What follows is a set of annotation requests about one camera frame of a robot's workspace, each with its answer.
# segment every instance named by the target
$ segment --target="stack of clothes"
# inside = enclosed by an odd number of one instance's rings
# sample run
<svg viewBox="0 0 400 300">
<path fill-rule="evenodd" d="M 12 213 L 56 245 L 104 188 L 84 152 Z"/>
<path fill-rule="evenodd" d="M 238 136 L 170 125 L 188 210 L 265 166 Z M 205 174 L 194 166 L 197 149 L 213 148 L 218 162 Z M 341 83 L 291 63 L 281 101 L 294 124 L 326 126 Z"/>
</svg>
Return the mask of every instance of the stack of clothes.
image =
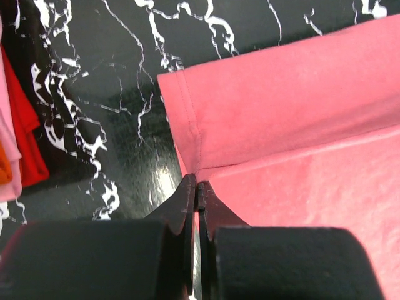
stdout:
<svg viewBox="0 0 400 300">
<path fill-rule="evenodd" d="M 0 26 L 0 38 L 3 29 Z M 49 177 L 33 131 L 40 126 L 13 68 L 0 54 L 0 203 Z"/>
</svg>

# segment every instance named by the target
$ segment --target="glossy black surface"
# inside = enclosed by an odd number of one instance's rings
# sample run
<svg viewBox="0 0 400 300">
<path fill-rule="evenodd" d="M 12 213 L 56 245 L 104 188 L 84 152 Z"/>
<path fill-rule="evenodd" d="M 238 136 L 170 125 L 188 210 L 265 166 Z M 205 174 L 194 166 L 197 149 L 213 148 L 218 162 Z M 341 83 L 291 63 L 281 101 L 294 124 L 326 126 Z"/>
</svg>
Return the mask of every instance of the glossy black surface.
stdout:
<svg viewBox="0 0 400 300">
<path fill-rule="evenodd" d="M 400 1 L 2 0 L 0 12 L 51 171 L 1 205 L 2 249 L 26 222 L 142 218 L 173 193 L 157 74 L 396 14 Z"/>
</svg>

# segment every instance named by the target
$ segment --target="clamp jaw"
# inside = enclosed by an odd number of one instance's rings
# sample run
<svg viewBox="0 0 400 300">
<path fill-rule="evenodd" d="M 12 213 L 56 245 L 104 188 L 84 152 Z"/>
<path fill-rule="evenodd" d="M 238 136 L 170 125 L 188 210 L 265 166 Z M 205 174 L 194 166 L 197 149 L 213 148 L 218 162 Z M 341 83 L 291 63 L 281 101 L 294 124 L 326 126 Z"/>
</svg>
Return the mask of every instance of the clamp jaw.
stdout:
<svg viewBox="0 0 400 300">
<path fill-rule="evenodd" d="M 2 254 L 0 299 L 188 299 L 195 213 L 202 299 L 384 299 L 350 232 L 251 227 L 193 174 L 144 219 L 22 227 Z"/>
</svg>

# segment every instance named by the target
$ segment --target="red shirt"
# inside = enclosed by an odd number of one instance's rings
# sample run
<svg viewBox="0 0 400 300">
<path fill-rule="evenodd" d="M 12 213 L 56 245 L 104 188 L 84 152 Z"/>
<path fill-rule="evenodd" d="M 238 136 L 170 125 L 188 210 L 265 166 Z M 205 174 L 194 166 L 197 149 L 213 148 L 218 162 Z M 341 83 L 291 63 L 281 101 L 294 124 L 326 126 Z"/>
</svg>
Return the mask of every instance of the red shirt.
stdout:
<svg viewBox="0 0 400 300">
<path fill-rule="evenodd" d="M 3 47 L 1 47 L 1 51 L 4 59 L 12 122 L 16 133 L 17 146 L 22 154 L 20 160 L 21 177 L 22 186 L 25 188 L 47 179 L 49 171 L 33 135 L 33 130 L 40 126 L 38 116 L 27 99 Z"/>
</svg>

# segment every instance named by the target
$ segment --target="pink fabric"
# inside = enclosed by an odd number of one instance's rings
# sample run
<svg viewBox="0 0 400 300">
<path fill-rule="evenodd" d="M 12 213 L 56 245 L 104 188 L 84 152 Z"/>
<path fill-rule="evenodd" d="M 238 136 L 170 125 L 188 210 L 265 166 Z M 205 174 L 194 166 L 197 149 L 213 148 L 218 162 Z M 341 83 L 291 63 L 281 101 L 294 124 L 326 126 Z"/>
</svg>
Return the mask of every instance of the pink fabric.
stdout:
<svg viewBox="0 0 400 300">
<path fill-rule="evenodd" d="M 0 26 L 0 39 L 3 27 Z M 6 152 L 6 156 L 11 163 L 12 181 L 7 184 L 0 184 L 0 202 L 15 200 L 21 195 L 21 172 L 19 160 L 21 153 L 17 148 L 13 119 L 11 117 L 10 103 L 6 77 L 4 74 L 3 57 L 0 53 L 0 139 Z"/>
<path fill-rule="evenodd" d="M 400 294 L 400 16 L 159 76 L 182 169 L 253 226 L 348 228 Z"/>
</svg>

